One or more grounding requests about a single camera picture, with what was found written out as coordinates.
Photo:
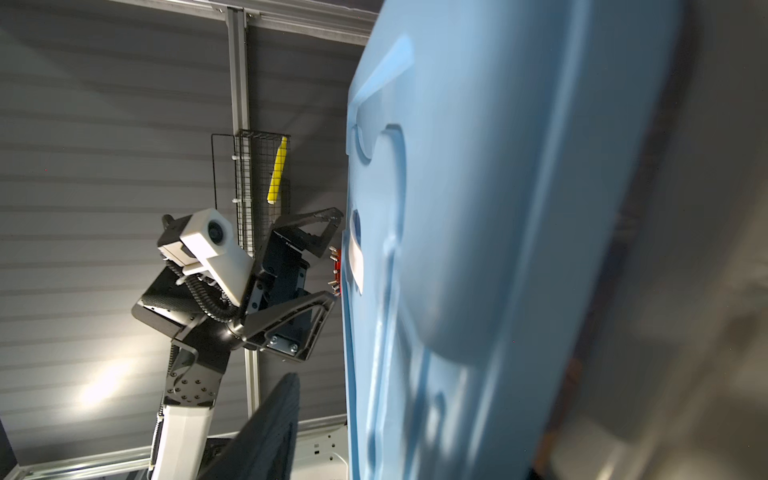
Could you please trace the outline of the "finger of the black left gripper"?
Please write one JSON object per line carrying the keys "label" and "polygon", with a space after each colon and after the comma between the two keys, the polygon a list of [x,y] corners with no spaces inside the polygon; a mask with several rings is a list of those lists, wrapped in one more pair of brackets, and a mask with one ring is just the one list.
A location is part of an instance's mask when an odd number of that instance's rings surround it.
{"label": "finger of the black left gripper", "polygon": [[322,258],[340,227],[344,214],[335,207],[279,217],[271,231],[299,251]]}
{"label": "finger of the black left gripper", "polygon": [[246,347],[304,362],[310,358],[336,300],[328,291],[304,295],[236,319],[230,331]]}

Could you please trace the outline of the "blue plastic bin lid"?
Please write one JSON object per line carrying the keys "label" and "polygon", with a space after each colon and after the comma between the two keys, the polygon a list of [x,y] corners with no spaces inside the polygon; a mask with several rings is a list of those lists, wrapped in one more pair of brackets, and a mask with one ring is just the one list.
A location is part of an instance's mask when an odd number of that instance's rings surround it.
{"label": "blue plastic bin lid", "polygon": [[346,121],[352,478],[527,475],[682,13],[382,5]]}

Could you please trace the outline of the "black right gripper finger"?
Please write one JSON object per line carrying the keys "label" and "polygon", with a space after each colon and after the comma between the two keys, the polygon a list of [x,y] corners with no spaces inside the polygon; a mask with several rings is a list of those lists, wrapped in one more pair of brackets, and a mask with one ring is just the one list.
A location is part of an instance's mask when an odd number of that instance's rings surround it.
{"label": "black right gripper finger", "polygon": [[200,479],[288,479],[298,435],[300,379],[285,374]]}

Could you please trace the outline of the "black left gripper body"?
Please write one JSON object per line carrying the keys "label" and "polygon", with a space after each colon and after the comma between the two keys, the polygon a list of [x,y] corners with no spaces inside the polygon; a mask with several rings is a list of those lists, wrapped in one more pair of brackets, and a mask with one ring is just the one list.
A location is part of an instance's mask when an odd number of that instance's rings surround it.
{"label": "black left gripper body", "polygon": [[252,269],[250,290],[236,319],[307,295],[305,281],[309,263],[303,259],[303,252],[271,232],[260,260]]}

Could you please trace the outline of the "white plastic storage bin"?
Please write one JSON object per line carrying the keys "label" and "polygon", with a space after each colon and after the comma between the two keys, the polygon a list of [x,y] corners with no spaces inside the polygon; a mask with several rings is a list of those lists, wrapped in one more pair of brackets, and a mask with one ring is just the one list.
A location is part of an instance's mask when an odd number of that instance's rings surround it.
{"label": "white plastic storage bin", "polygon": [[767,5],[686,1],[536,479],[767,475]]}

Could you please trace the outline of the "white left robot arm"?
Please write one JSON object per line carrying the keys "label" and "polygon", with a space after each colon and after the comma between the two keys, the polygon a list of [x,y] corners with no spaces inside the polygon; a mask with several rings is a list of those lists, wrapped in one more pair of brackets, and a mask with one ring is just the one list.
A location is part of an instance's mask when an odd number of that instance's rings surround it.
{"label": "white left robot arm", "polygon": [[197,476],[232,352],[310,358],[338,291],[305,289],[303,255],[330,250],[342,218],[337,208],[281,216],[250,256],[216,209],[163,217],[165,266],[131,310],[171,341],[149,478]]}

